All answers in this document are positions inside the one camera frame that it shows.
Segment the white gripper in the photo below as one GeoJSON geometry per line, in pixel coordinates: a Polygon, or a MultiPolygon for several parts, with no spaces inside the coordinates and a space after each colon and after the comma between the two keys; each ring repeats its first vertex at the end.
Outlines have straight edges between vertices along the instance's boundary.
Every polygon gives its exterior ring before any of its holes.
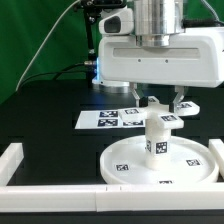
{"type": "Polygon", "coordinates": [[[169,111],[176,113],[185,87],[217,87],[224,82],[224,28],[189,28],[172,35],[166,47],[139,47],[133,36],[102,38],[98,71],[109,81],[133,82],[130,90],[137,107],[148,98],[137,83],[176,85],[169,111]]]}

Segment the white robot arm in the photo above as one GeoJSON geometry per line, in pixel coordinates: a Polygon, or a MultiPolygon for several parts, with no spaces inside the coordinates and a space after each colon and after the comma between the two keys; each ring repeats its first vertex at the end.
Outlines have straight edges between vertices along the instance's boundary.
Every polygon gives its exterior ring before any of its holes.
{"type": "Polygon", "coordinates": [[[224,27],[183,26],[183,0],[134,0],[99,23],[97,73],[119,82],[173,85],[171,110],[182,109],[189,87],[224,82],[224,27]]]}

